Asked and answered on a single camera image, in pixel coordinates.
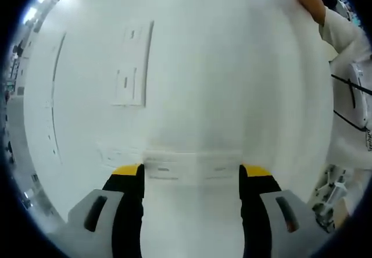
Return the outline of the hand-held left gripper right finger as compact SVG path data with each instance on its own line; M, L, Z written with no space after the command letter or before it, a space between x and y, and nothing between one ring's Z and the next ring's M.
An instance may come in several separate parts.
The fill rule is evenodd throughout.
M328 239L314 211L258 166L240 165L244 257L313 257Z

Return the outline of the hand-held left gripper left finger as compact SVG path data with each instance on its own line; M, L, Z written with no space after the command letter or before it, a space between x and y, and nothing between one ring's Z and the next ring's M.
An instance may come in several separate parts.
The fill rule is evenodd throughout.
M141 257L145 168L122 166L68 214L69 257Z

